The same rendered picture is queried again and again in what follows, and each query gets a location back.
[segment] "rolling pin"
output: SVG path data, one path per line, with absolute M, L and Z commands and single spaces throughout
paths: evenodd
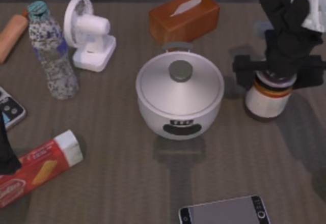
M 0 64 L 6 61 L 10 51 L 26 30 L 29 24 L 27 16 L 27 10 L 24 10 L 21 15 L 14 15 L 0 33 Z

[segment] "plastic bottle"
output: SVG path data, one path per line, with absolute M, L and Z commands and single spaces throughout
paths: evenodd
M 68 46 L 61 27 L 45 2 L 33 2 L 28 6 L 28 12 L 30 40 L 52 96 L 60 100 L 74 97 L 79 85 L 68 58 Z

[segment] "rice cooker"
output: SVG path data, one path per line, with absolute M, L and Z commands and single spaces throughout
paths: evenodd
M 190 43 L 168 43 L 166 52 L 148 61 L 137 75 L 140 114 L 153 132 L 167 139 L 201 135 L 220 110 L 222 74 L 192 48 Z

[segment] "gray mobile phone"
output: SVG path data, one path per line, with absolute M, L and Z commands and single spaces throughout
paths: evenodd
M 179 211 L 181 224 L 270 224 L 259 196 L 193 205 Z
M 6 129 L 10 129 L 26 116 L 26 110 L 9 93 L 0 87 L 0 109 Z

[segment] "wooden table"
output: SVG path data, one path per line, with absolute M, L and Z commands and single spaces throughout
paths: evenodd
M 0 29 L 25 4 L 0 5 Z M 256 4 L 222 4 L 219 27 L 194 42 L 194 52 L 225 76 L 226 94 L 212 127 L 191 142 L 159 139 L 138 112 L 139 69 L 162 53 L 149 35 L 148 11 L 156 4 L 97 4 L 117 49 L 102 73 L 77 70 L 80 92 L 57 101 L 47 89 L 28 36 L 0 66 L 0 85 L 27 109 L 9 131 L 18 153 L 67 129 L 85 160 L 32 194 L 0 210 L 3 224 L 178 223 L 184 205 L 258 194 L 272 223 L 322 223 L 326 213 L 326 87 L 296 92 L 276 121 L 261 124 L 242 109 L 232 55 L 259 58 L 264 41 L 252 26 L 265 16 Z M 49 4 L 62 23 L 65 4 Z M 316 53 L 326 54 L 325 46 Z M 193 151 L 165 155 L 168 149 Z

